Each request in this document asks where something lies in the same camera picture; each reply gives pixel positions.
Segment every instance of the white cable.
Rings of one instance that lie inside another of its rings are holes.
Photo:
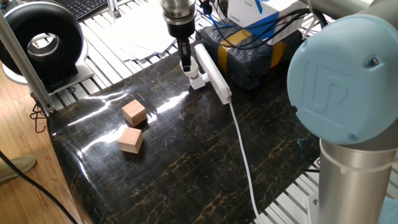
[[[303,35],[303,39],[307,38],[307,34],[310,32],[310,30],[312,30],[312,28],[313,28],[314,25],[315,25],[315,21],[318,19],[318,18],[315,16],[315,14],[313,13],[313,11],[312,11],[312,3],[311,3],[311,0],[307,0],[307,4],[308,4],[308,8],[309,8],[310,12],[314,15],[314,17],[313,17],[313,19],[312,19],[312,22],[311,22],[310,27],[305,31],[305,33],[304,33],[304,35]]]
[[[256,214],[257,220],[259,220],[259,223],[262,224],[259,212],[257,211],[256,201],[254,200],[253,185],[252,185],[252,182],[251,182],[251,176],[250,176],[248,160],[246,159],[246,153],[244,153],[244,149],[243,149],[241,131],[239,130],[238,120],[236,120],[234,108],[232,106],[232,102],[231,101],[229,101],[229,107],[231,108],[231,113],[232,113],[232,117],[233,117],[234,122],[235,122],[236,131],[238,132],[238,139],[239,139],[239,144],[240,144],[241,150],[242,150],[244,166],[246,167],[246,173],[247,173],[248,182],[249,182],[249,191],[250,191],[250,197],[251,197],[251,204],[253,205],[253,210],[254,210],[254,213]]]

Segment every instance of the black marble surface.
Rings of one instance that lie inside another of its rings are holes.
[[[50,115],[58,161],[93,223],[254,220],[229,106],[210,85],[192,90],[178,61],[169,56]],[[319,156],[317,138],[289,104],[285,68],[252,91],[227,79],[260,211]],[[117,142],[127,126],[121,108],[134,99],[148,117],[138,127],[144,135],[138,155],[121,152]]]

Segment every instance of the wooden cube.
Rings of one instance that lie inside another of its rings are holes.
[[[137,100],[122,107],[124,119],[133,127],[147,119],[147,110]]]
[[[138,153],[144,141],[142,131],[135,128],[126,128],[120,136],[118,143],[124,152]]]

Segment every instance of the white paper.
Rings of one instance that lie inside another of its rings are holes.
[[[104,30],[103,35],[114,46],[137,59],[155,52],[162,53],[175,40],[170,36],[162,15],[157,1],[144,4],[116,19],[111,27]]]

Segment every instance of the light blue joint cap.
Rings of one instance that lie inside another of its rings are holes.
[[[298,48],[287,90],[314,135],[335,144],[375,138],[398,117],[398,31],[376,16],[337,20]]]

